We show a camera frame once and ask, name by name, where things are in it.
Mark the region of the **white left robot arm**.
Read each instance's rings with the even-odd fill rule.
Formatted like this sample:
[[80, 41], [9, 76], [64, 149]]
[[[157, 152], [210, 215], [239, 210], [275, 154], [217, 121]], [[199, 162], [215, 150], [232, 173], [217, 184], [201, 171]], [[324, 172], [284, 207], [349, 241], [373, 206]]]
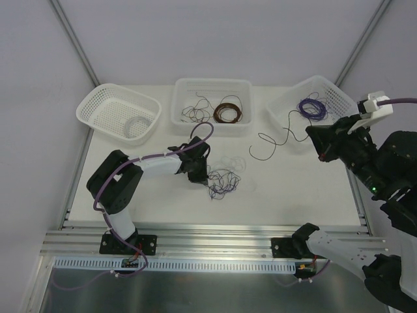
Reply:
[[137, 246], [137, 229], [127, 207], [139, 182], [185, 174], [190, 182], [207, 185], [209, 154], [210, 145], [195, 136], [188, 143], [168, 147], [165, 154], [130, 159], [114, 150], [108, 155], [87, 181], [87, 190], [94, 199], [93, 209], [103, 215], [120, 252], [129, 254]]

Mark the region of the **left aluminium corner post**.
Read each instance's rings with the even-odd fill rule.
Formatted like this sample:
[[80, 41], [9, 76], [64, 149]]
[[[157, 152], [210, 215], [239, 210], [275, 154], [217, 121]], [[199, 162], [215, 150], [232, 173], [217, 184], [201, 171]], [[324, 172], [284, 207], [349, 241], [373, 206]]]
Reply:
[[89, 58], [87, 57], [87, 54], [85, 53], [85, 50], [83, 49], [83, 46], [81, 42], [79, 41], [79, 38], [72, 27], [72, 24], [66, 15], [66, 12], [59, 0], [48, 0], [48, 3], [56, 15], [61, 27], [63, 28], [65, 35], [68, 37], [78, 59], [80, 60], [84, 71], [88, 75], [91, 83], [97, 87], [100, 85], [100, 81], [91, 65], [91, 62], [89, 61]]

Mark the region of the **white slotted middle basket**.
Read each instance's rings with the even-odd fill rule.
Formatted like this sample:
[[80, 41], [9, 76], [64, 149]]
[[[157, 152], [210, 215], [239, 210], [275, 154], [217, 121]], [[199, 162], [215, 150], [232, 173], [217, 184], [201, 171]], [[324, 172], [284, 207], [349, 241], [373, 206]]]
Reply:
[[207, 121], [217, 137], [243, 137], [254, 117], [252, 84], [247, 80], [182, 78], [175, 83], [170, 116], [175, 134], [188, 134]]

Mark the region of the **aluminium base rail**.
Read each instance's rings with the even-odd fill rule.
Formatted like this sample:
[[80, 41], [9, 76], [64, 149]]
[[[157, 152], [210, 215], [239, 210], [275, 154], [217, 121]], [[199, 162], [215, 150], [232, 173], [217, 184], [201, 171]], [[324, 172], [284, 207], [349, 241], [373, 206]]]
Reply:
[[[235, 226], [138, 223], [140, 234], [156, 235], [156, 257], [208, 260], [272, 259], [271, 239], [289, 237], [296, 226]], [[96, 256], [106, 227], [78, 222], [47, 231], [40, 253], [50, 256]]]

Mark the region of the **white perforated left basket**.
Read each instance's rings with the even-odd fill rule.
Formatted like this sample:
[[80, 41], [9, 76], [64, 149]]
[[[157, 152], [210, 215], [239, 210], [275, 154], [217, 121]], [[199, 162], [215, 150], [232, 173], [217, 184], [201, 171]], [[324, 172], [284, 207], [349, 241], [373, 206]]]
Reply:
[[161, 113], [156, 99], [112, 83], [95, 87], [76, 109], [80, 122], [131, 146], [150, 138]]

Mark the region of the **aluminium corner post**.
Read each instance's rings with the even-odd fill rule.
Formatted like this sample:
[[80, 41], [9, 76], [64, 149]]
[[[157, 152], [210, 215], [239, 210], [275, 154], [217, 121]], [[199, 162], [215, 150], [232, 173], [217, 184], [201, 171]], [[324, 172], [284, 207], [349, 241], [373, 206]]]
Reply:
[[100, 85], [100, 81], [91, 65], [91, 62], [89, 61], [89, 58], [87, 57], [87, 54], [85, 53], [85, 50], [83, 49], [83, 46], [81, 42], [79, 41], [79, 38], [72, 27], [72, 24], [66, 15], [66, 12], [59, 0], [48, 0], [48, 3], [56, 15], [61, 27], [63, 28], [65, 35], [68, 37], [78, 59], [80, 60], [84, 71], [88, 75], [91, 83], [97, 87]]
[[374, 34], [375, 30], [378, 28], [384, 16], [387, 14], [388, 9], [394, 3], [393, 0], [382, 0], [377, 5], [374, 13], [367, 22], [364, 30], [359, 36], [358, 40], [354, 44], [348, 58], [344, 62], [334, 84], [338, 87], [343, 85], [343, 82], [346, 80], [347, 76], [355, 66], [357, 60], [360, 57], [360, 54], [363, 52], [364, 48], [368, 44], [370, 38]]

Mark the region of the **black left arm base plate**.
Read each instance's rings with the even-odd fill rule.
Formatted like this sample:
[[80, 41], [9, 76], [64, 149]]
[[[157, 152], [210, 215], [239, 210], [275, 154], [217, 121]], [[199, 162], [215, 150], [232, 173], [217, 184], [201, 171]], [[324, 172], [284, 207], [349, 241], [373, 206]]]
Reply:
[[[126, 240], [132, 246], [142, 251], [146, 256], [154, 256], [156, 254], [157, 236], [144, 235], [134, 233]], [[111, 233], [105, 233], [102, 236], [99, 254], [103, 255], [128, 255], [135, 254], [136, 251], [126, 244], [120, 242]]]

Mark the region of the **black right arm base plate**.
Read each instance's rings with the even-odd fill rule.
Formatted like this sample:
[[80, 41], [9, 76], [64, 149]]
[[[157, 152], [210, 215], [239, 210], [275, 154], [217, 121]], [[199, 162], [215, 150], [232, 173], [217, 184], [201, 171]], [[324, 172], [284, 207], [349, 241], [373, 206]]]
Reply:
[[273, 237], [270, 239], [273, 258], [293, 258], [296, 260], [313, 259], [306, 243], [302, 243], [292, 237]]

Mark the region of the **white perforated basket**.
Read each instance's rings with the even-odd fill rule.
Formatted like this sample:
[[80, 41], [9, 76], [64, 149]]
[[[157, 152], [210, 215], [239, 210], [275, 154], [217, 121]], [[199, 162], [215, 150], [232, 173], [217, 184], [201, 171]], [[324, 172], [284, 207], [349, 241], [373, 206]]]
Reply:
[[80, 122], [131, 146], [150, 138], [161, 113], [156, 99], [112, 83], [95, 87], [76, 109]]
[[358, 113], [356, 102], [326, 78], [315, 75], [290, 88], [266, 105], [277, 130], [277, 143], [292, 154], [313, 151], [306, 127], [332, 125]]

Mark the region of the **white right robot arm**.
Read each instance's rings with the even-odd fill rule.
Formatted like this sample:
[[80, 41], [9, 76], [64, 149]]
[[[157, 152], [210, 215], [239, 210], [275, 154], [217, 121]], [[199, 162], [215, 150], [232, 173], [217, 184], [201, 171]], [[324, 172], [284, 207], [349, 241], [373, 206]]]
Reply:
[[372, 254], [306, 223], [291, 239], [294, 258], [324, 257], [360, 278], [374, 298], [416, 311], [416, 133], [395, 131], [377, 147], [359, 115], [306, 127], [321, 162], [340, 160], [381, 201], [399, 238], [400, 255]]

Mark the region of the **white perforated right basket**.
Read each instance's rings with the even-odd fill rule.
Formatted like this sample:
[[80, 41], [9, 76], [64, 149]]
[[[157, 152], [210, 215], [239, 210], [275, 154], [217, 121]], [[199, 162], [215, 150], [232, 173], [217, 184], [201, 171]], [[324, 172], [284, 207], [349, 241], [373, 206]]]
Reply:
[[277, 130], [277, 143], [292, 154], [313, 151], [306, 127], [332, 125], [358, 113], [356, 102], [326, 78], [315, 75], [290, 88], [266, 105]]

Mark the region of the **right aluminium corner post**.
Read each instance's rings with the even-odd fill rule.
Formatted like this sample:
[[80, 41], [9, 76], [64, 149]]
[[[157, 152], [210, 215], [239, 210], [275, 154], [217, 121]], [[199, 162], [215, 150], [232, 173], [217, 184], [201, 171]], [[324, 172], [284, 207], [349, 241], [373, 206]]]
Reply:
[[338, 87], [343, 85], [343, 82], [346, 80], [347, 76], [355, 66], [357, 60], [360, 57], [360, 54], [363, 52], [364, 48], [368, 44], [370, 38], [374, 34], [375, 30], [378, 28], [384, 16], [387, 14], [388, 9], [394, 3], [393, 0], [382, 0], [377, 5], [374, 13], [367, 22], [364, 30], [359, 36], [358, 40], [354, 44], [348, 58], [344, 62], [334, 84]]

